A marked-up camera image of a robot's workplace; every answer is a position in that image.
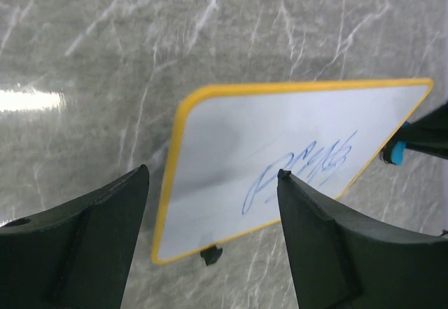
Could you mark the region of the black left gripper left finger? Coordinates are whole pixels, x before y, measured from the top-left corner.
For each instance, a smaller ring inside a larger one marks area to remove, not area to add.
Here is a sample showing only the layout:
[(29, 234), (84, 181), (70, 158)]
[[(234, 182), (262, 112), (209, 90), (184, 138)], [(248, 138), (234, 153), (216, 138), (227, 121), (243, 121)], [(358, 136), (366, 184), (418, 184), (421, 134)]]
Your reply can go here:
[(119, 308), (148, 198), (145, 165), (1, 227), (2, 308)]

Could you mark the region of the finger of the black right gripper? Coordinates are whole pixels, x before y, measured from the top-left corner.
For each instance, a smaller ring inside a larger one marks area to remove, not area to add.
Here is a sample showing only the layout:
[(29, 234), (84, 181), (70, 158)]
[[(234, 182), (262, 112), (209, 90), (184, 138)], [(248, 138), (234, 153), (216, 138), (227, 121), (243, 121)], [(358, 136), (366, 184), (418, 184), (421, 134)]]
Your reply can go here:
[(406, 148), (441, 159), (448, 159), (447, 138), (438, 139), (406, 139)]
[(411, 137), (447, 137), (447, 102), (409, 126)]

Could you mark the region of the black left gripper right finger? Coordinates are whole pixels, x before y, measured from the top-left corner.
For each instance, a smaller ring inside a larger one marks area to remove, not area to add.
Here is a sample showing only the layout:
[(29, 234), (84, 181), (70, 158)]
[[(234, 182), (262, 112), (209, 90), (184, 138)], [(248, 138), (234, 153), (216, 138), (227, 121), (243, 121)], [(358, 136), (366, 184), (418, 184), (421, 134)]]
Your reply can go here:
[(278, 173), (281, 225), (301, 308), (446, 308), (447, 239), (398, 228)]

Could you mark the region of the yellow framed whiteboard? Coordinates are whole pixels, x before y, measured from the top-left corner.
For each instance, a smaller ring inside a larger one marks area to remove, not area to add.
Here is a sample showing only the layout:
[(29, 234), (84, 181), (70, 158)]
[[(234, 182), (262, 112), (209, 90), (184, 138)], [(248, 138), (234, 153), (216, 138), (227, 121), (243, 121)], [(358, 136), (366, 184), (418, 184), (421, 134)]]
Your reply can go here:
[(153, 236), (169, 263), (280, 220), (277, 174), (340, 197), (433, 88), (429, 78), (208, 85), (177, 107)]

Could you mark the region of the blue bone-shaped eraser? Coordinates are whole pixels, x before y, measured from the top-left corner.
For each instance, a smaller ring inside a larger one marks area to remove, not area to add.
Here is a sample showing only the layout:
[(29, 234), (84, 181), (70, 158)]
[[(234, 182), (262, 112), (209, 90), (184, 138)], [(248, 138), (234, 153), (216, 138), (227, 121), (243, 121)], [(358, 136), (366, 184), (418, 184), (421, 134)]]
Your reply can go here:
[(384, 148), (380, 151), (380, 158), (386, 164), (402, 165), (407, 142), (397, 140), (397, 134), (409, 124), (410, 123), (408, 121), (404, 122), (404, 124), (392, 136), (392, 138), (388, 140)]

